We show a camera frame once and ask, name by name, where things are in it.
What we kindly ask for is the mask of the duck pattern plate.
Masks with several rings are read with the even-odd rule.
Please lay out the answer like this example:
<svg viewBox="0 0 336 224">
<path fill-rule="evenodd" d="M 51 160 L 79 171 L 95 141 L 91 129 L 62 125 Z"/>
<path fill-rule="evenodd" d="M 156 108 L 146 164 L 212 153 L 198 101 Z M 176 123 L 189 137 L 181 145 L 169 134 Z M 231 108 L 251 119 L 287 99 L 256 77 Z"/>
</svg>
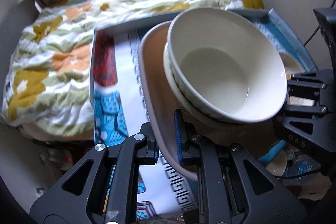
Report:
<svg viewBox="0 0 336 224">
<path fill-rule="evenodd" d="M 305 69 L 303 66 L 289 53 L 280 52 L 279 53 L 282 63 L 284 64 L 286 77 L 289 80 L 292 74 L 295 73 L 304 73 Z M 313 106 L 314 100 L 309 100 L 301 97 L 296 96 L 289 96 L 286 97 L 286 102 L 288 105 L 294 106 Z"/>
</svg>

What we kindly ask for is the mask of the cream white bowl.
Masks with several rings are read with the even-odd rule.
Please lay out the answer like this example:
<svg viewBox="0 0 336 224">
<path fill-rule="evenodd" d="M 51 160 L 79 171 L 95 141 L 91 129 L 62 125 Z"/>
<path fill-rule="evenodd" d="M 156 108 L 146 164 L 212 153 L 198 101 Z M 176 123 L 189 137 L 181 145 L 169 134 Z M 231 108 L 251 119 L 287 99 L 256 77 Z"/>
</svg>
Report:
<svg viewBox="0 0 336 224">
<path fill-rule="evenodd" d="M 282 108 L 282 59 L 249 20 L 218 8 L 179 13 L 167 32 L 175 83 L 201 113 L 221 122 L 257 123 Z"/>
</svg>

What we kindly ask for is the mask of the pink square handled bowl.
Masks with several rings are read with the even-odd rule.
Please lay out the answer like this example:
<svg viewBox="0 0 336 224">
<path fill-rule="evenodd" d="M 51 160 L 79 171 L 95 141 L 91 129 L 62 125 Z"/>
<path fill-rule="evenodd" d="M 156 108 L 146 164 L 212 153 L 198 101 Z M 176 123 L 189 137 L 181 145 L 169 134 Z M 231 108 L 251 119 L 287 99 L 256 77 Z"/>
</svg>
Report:
<svg viewBox="0 0 336 224">
<path fill-rule="evenodd" d="M 169 21 L 157 24 L 145 34 L 141 41 L 139 58 L 143 95 L 161 154 L 180 175 L 190 180 L 197 180 L 196 169 L 182 167 L 177 156 L 174 112 L 182 108 L 178 106 L 178 101 L 163 70 L 163 49 L 169 25 Z M 253 123 L 238 131 L 228 131 L 210 128 L 193 118 L 185 110 L 183 110 L 183 115 L 187 122 L 195 126 L 197 133 L 207 136 L 218 144 L 239 144 L 255 158 L 264 156 L 276 142 L 270 120 Z"/>
</svg>

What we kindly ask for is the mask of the cream bowl with pattern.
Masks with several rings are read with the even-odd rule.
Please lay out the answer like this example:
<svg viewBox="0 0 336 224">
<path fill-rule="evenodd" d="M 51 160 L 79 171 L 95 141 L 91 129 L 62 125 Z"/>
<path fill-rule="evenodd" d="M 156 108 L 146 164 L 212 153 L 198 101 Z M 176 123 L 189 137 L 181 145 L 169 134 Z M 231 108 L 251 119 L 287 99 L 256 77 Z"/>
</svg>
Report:
<svg viewBox="0 0 336 224">
<path fill-rule="evenodd" d="M 187 113 L 189 113 L 193 118 L 197 119 L 198 121 L 202 122 L 206 126 L 216 129 L 216 130 L 228 130 L 228 131 L 238 131 L 242 128 L 249 127 L 252 124 L 251 123 L 234 123 L 234 122 L 223 122 L 219 120 L 212 119 L 205 114 L 203 114 L 201 111 L 199 111 L 197 108 L 195 108 L 183 95 L 183 93 L 180 91 L 178 85 L 175 82 L 171 67 L 170 67 L 170 61 L 168 57 L 168 50 L 167 50 L 167 43 L 164 46 L 163 49 L 163 70 L 165 72 L 165 76 L 167 79 L 167 82 L 175 95 L 178 106 L 185 110 Z"/>
</svg>

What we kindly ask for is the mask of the blue patterned tablecloth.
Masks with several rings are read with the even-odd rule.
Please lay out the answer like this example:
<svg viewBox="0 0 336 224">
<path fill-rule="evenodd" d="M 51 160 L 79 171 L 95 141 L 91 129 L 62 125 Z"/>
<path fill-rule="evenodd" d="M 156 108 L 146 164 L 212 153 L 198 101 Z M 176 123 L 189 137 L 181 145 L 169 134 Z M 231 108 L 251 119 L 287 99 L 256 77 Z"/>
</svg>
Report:
<svg viewBox="0 0 336 224">
<path fill-rule="evenodd" d="M 141 41 L 151 28 L 93 39 L 90 99 L 94 104 L 95 141 L 118 145 L 149 122 L 140 72 Z M 157 164 L 141 166 L 137 217 L 177 217 L 196 208 L 196 183 L 180 175 L 161 152 Z"/>
</svg>

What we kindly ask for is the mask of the floral quilt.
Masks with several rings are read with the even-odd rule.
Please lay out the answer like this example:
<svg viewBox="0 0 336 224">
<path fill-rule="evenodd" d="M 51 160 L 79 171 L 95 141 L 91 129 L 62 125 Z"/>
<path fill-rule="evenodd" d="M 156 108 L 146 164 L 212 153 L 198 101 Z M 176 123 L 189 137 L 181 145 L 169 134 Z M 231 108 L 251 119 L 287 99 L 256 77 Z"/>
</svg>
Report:
<svg viewBox="0 0 336 224">
<path fill-rule="evenodd" d="M 1 116 L 53 140 L 92 138 L 89 68 L 94 30 L 195 7 L 263 9 L 263 0 L 64 0 L 26 26 L 11 55 Z"/>
</svg>

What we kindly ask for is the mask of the white tray table edge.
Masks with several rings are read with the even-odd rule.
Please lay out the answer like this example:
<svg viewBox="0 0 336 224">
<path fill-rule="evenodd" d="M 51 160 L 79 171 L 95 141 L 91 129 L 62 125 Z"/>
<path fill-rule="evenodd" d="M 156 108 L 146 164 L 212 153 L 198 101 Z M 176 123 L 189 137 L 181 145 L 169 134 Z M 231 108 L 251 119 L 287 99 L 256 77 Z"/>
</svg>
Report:
<svg viewBox="0 0 336 224">
<path fill-rule="evenodd" d="M 227 11 L 233 12 L 245 18 L 262 18 L 264 16 L 267 16 L 269 13 L 269 10 L 258 10 L 258 9 L 230 9 Z M 133 19 L 119 24 L 112 24 L 106 27 L 99 26 L 94 30 L 93 37 L 95 39 L 96 34 L 100 32 L 106 34 L 107 36 L 114 36 L 116 34 L 127 32 L 130 30 L 152 28 L 162 22 L 173 20 L 178 14 L 179 12 L 168 12 L 158 15 L 152 15 L 149 17 Z"/>
</svg>

